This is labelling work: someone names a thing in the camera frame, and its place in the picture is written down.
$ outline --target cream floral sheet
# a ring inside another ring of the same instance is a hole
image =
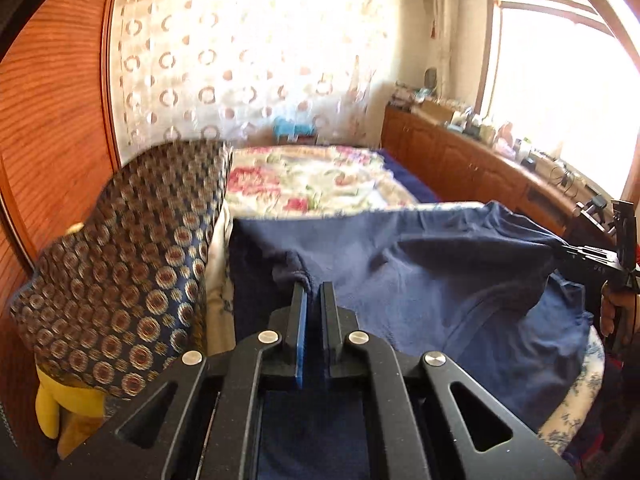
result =
[[[417,204],[383,167],[377,153],[340,146],[272,146],[234,152],[226,204],[207,263],[207,339],[213,353],[235,345],[233,287],[226,272],[232,218],[317,218],[372,209],[482,207],[481,203]],[[600,391],[604,348],[591,329],[582,370],[564,401],[538,433],[558,454],[580,429]]]

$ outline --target yellow plush toy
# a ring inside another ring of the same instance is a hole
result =
[[[66,234],[82,229],[82,224],[71,226]],[[100,427],[104,418],[105,394],[78,381],[67,386],[49,377],[36,366],[40,386],[36,395],[36,416],[42,432],[57,438],[58,455],[65,458]]]

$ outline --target human hand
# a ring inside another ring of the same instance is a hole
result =
[[[640,301],[636,300],[636,295],[632,290],[622,290],[612,292],[609,283],[602,286],[602,302],[600,304],[600,332],[604,337],[613,333],[614,320],[616,318],[616,307],[624,308],[628,311],[627,324],[620,327],[623,331],[623,345],[631,343],[631,336],[635,332],[640,332],[640,316],[636,315],[635,310]]]

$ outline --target navy blue cloth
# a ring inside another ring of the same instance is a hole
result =
[[[269,314],[289,304],[295,282],[308,291],[310,323],[318,325],[319,285],[332,281],[338,304],[356,312],[361,329],[414,356],[445,352],[537,431],[578,376],[591,324],[582,287],[554,272],[553,248],[562,243],[497,203],[239,219],[230,241],[236,337],[263,330]],[[319,462],[345,446],[359,452],[331,478],[367,478],[357,400],[336,406],[328,397],[271,396],[264,413],[280,423],[263,435],[262,478],[327,478]],[[322,424],[303,431],[294,423],[309,417]],[[332,438],[322,431],[329,428]]]
[[[419,203],[435,204],[440,202],[438,196],[428,186],[425,186],[418,177],[389,155],[387,150],[378,150],[377,153],[385,159],[385,169],[391,171],[394,174],[394,179],[402,184]]]

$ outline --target metal rivet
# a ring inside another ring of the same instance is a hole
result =
[[[424,355],[424,362],[429,366],[442,366],[447,362],[447,357],[442,352],[427,352]]]
[[[202,354],[197,350],[189,350],[183,354],[182,362],[189,366],[196,365],[202,362]]]
[[[277,332],[273,330],[265,330],[264,332],[260,332],[258,334],[258,341],[268,345],[270,343],[275,343],[278,340],[279,336]]]
[[[369,334],[366,332],[361,332],[360,330],[356,330],[355,332],[351,332],[349,334],[349,341],[351,341],[354,345],[364,345],[367,341],[369,341]]]

